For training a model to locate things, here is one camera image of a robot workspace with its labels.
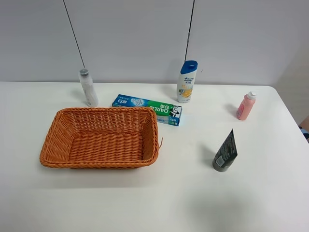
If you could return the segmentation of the white blue shampoo bottle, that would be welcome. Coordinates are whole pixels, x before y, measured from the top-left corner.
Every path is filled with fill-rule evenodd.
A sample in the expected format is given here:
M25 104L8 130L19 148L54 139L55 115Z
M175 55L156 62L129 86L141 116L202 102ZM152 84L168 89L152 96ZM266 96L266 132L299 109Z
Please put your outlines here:
M191 100L193 86L195 83L198 62L187 60L184 62L177 83L177 100L179 103L187 103Z

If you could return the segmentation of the Darlie toothpaste box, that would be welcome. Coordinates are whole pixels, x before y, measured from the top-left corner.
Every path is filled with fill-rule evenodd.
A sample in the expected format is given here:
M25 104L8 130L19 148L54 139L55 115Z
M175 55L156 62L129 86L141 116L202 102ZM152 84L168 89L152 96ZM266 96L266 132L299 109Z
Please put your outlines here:
M164 102L118 94L112 107L148 107L155 111L157 122L179 126L182 107Z

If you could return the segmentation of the orange wicker basket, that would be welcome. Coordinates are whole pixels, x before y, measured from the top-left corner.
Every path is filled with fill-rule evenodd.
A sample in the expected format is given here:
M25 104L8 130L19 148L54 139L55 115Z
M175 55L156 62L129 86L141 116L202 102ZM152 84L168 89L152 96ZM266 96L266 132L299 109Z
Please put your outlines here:
M49 168L134 169L153 164L159 148L151 108L66 108L54 117L40 163Z

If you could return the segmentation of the clear bottle silver cap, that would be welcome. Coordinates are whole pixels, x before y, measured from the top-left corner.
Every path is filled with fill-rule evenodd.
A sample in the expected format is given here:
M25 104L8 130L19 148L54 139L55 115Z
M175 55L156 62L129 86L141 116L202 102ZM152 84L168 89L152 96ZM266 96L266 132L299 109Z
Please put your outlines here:
M88 69L84 68L79 71L79 80L86 97L87 105L92 108L97 107L98 98L94 90L93 79Z

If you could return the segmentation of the black squeeze tube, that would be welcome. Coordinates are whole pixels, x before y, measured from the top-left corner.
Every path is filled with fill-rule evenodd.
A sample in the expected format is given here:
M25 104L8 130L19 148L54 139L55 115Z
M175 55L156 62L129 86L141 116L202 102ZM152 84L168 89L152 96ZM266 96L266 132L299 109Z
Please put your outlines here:
M237 156L234 132L231 130L212 161L213 168L219 172L225 172Z

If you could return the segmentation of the pink bottle white cap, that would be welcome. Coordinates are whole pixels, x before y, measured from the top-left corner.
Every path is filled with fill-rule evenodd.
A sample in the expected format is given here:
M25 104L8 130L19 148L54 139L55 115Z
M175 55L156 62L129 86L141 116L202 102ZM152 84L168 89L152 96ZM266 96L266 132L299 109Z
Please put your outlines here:
M244 98L236 112L236 116L239 120L247 119L253 105L255 104L255 100L256 100L256 93L252 91L244 95Z

